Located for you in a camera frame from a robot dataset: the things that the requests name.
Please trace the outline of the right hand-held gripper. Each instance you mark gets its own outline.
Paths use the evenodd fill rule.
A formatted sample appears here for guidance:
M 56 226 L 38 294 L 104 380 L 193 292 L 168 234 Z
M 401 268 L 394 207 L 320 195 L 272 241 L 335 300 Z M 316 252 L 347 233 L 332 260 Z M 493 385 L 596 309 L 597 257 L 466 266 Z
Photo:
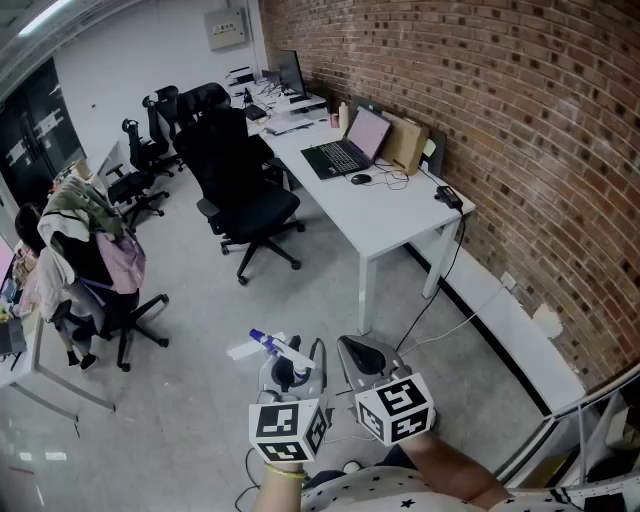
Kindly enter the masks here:
M 373 338 L 343 335 L 338 355 L 353 390 L 387 378 L 400 362 L 394 349 Z M 396 445 L 429 431 L 435 422 L 432 396 L 419 373 L 355 395 L 358 422 L 383 445 Z

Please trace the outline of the clear bottle with blue cap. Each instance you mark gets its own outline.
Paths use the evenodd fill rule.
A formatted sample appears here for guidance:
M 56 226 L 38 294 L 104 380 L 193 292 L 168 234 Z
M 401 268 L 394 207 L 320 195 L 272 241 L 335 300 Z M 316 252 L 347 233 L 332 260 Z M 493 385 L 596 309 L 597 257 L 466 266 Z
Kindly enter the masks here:
M 267 361 L 270 367 L 270 378 L 283 389 L 294 384 L 304 383 L 308 373 L 316 368 L 316 363 L 299 352 L 301 339 L 294 336 L 290 343 L 252 329 L 250 337 L 258 342 L 270 355 Z

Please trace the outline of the person's right forearm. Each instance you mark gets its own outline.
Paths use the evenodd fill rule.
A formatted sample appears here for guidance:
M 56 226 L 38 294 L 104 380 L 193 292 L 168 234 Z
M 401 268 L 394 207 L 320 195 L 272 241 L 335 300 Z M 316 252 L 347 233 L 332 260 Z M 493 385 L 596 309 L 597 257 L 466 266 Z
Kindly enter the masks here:
M 419 434 L 399 446 L 431 489 L 440 494 L 491 510 L 512 495 L 484 466 L 440 440 L 431 432 Z

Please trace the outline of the person's left forearm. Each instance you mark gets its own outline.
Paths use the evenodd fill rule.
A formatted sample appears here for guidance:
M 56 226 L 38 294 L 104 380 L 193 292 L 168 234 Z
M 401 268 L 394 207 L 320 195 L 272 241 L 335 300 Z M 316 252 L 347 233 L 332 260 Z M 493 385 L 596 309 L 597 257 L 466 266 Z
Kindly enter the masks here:
M 275 463 L 277 466 L 295 463 Z M 265 470 L 253 512 L 300 512 L 304 483 Z

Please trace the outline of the person's dark trousers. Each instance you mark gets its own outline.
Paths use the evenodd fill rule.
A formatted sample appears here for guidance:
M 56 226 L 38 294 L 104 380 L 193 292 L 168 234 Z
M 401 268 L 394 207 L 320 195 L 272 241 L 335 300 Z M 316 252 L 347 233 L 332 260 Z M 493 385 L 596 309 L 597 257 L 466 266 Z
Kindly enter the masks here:
M 380 467 L 398 467 L 409 470 L 416 470 L 415 465 L 399 445 L 395 445 L 385 456 L 385 458 L 376 463 Z M 303 490 L 313 489 L 323 483 L 345 476 L 342 469 L 340 470 L 322 470 L 315 476 L 311 477 L 302 487 Z

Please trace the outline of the white table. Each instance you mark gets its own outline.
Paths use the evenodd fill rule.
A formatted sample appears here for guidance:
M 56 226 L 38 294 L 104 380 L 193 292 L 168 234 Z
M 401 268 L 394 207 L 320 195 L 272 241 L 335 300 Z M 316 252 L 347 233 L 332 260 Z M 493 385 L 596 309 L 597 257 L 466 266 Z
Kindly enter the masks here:
M 226 85 L 226 90 L 231 96 L 231 104 L 234 108 L 243 109 L 245 91 L 248 91 L 252 104 L 266 111 L 267 116 L 257 121 L 250 121 L 246 118 L 246 124 L 250 135 L 257 135 L 264 131 L 266 122 L 276 117 L 307 117 L 316 120 L 327 118 L 327 99 L 307 92 L 307 99 L 298 103 L 291 103 L 282 93 L 281 86 L 274 80 L 268 78 L 258 78 L 239 84 L 231 81 Z
M 433 294 L 438 280 L 446 273 L 445 256 L 455 246 L 454 237 L 462 216 L 476 208 L 471 200 L 461 196 L 460 211 L 437 201 L 436 187 L 444 182 L 430 173 L 417 173 L 403 188 L 391 189 L 381 166 L 369 169 L 375 175 L 371 186 L 353 185 L 343 177 L 320 180 L 302 151 L 339 138 L 338 131 L 324 123 L 282 135 L 270 134 L 265 127 L 254 131 L 358 251 L 358 330 L 361 334 L 369 333 L 372 328 L 379 258 L 406 243 L 423 242 L 432 233 L 438 238 L 422 295 Z

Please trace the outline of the brown cardboard box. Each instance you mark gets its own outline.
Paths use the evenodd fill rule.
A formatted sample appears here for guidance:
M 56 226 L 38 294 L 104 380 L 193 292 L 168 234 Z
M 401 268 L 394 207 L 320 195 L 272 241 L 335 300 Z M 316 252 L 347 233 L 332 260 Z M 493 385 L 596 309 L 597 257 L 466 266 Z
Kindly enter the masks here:
M 407 176 L 416 174 L 429 137 L 429 129 L 391 112 L 384 111 L 382 117 L 390 123 L 390 129 L 381 149 L 381 158 Z

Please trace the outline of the grey partition panel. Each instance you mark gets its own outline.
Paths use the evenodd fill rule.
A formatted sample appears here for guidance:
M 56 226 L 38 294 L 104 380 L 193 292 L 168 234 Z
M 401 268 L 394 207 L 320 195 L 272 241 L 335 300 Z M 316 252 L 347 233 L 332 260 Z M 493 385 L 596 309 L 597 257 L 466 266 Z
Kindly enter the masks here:
M 357 108 L 360 107 L 360 106 L 362 106 L 362 107 L 364 107 L 366 109 L 369 109 L 370 111 L 372 111 L 372 112 L 374 112 L 374 113 L 376 113 L 378 115 L 381 115 L 381 116 L 382 116 L 382 113 L 384 111 L 386 111 L 386 110 L 384 110 L 382 108 L 382 106 L 380 104 L 375 103 L 374 101 L 371 101 L 371 100 L 367 100 L 367 99 L 365 99 L 363 97 L 359 97 L 359 96 L 354 95 L 351 98 L 351 106 L 350 106 L 350 113 L 351 113 L 352 117 L 355 116 Z M 444 154 L 445 154 L 446 142 L 447 142 L 447 135 L 443 131 L 441 131 L 439 129 L 428 127 L 428 126 L 420 123 L 419 121 L 416 121 L 416 122 L 418 122 L 419 124 L 421 124 L 421 125 L 423 125 L 423 126 L 425 126 L 426 128 L 429 129 L 429 137 L 428 138 L 432 139 L 436 143 L 436 146 L 437 146 L 437 149 L 436 149 L 435 153 L 433 154 L 433 156 L 431 158 L 425 159 L 424 156 L 422 155 L 421 160 L 420 160 L 420 164 L 419 164 L 419 168 L 418 168 L 418 172 L 419 171 L 428 171 L 431 174 L 433 174 L 434 176 L 439 177 L 441 175 L 441 173 L 442 173 L 442 167 L 443 167 L 443 162 L 444 162 Z

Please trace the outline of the glass railing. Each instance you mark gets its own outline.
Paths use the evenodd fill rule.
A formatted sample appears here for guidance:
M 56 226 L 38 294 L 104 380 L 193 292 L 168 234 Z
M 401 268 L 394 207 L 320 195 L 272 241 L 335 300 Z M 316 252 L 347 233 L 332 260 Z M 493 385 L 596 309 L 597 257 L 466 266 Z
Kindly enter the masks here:
M 496 476 L 515 495 L 578 507 L 613 496 L 623 512 L 640 512 L 640 363 L 544 417 Z

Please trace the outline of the black mesh office chair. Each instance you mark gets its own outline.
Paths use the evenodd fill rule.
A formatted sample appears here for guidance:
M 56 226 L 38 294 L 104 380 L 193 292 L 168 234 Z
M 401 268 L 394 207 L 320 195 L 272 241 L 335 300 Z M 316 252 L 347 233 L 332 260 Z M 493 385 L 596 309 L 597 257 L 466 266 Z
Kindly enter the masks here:
M 176 166 L 178 172 L 184 170 L 184 163 L 173 148 L 173 139 L 179 128 L 177 115 L 179 90 L 176 86 L 169 85 L 156 90 L 155 94 L 156 99 L 147 95 L 142 100 L 142 106 L 148 115 L 150 137 L 145 149 L 156 169 L 172 176 L 170 167 Z
M 125 118 L 122 130 L 128 136 L 132 172 L 123 172 L 122 164 L 118 164 L 106 172 L 106 175 L 116 175 L 117 179 L 108 186 L 108 199 L 114 206 L 125 205 L 128 209 L 122 214 L 128 227 L 135 232 L 138 218 L 143 212 L 150 212 L 163 217 L 164 211 L 154 207 L 152 203 L 160 198 L 168 198 L 170 194 L 161 190 L 149 195 L 156 180 L 160 176 L 173 177 L 174 173 L 160 162 L 151 150 L 152 143 L 144 143 L 139 136 L 139 123 Z
M 176 105 L 178 125 L 185 130 L 206 112 L 229 107 L 231 97 L 221 85 L 211 82 L 180 93 Z

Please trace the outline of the green jacket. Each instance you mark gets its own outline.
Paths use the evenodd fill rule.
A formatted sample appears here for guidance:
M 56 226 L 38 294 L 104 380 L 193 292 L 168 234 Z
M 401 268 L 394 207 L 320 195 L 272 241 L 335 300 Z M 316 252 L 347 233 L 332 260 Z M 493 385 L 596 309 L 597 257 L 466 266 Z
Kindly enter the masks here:
M 88 241 L 92 233 L 99 231 L 121 236 L 124 225 L 121 216 L 93 185 L 69 175 L 50 196 L 38 230 L 47 242 L 56 232 Z

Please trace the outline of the grey laptop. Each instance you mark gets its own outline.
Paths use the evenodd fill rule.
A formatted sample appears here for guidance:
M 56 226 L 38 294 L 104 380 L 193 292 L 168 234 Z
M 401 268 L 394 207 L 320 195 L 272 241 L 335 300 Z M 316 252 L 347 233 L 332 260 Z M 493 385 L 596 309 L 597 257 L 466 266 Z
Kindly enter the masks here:
M 22 322 L 10 319 L 0 322 L 0 356 L 19 354 L 27 349 Z

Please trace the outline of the black computer monitor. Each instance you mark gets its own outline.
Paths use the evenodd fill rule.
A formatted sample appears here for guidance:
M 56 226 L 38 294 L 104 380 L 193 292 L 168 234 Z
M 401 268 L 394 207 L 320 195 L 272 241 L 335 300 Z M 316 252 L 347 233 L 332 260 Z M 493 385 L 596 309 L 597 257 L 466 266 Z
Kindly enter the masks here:
M 280 84 L 285 96 L 291 103 L 305 101 L 307 94 L 296 51 L 279 50 L 277 64 Z

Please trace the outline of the dark glass door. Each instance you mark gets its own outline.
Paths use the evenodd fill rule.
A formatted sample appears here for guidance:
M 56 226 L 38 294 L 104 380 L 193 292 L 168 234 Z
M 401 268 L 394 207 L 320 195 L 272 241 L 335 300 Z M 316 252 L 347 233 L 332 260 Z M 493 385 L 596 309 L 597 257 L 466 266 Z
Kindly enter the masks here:
M 54 178 L 85 157 L 50 59 L 0 102 L 0 174 L 19 206 L 43 203 Z

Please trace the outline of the grey electrical wall box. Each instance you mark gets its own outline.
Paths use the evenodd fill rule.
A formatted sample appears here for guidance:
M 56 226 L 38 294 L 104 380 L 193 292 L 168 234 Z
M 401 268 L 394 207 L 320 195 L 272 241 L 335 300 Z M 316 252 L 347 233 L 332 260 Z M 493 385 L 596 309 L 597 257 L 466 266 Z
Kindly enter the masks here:
M 212 52 L 249 42 L 246 13 L 242 7 L 230 7 L 204 14 L 204 26 Z

